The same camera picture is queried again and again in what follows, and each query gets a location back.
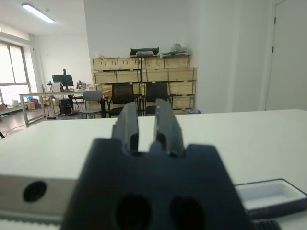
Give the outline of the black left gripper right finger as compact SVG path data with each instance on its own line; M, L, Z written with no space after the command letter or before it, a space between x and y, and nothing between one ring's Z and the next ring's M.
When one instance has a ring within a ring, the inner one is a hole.
M156 99L154 138L169 156L184 156L185 147L179 122L171 104L163 99Z

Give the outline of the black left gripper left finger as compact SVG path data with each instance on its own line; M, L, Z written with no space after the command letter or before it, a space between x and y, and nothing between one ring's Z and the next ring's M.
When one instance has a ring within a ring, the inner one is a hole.
M125 151L138 152L139 126L135 102L125 104L113 125L111 138L119 140Z

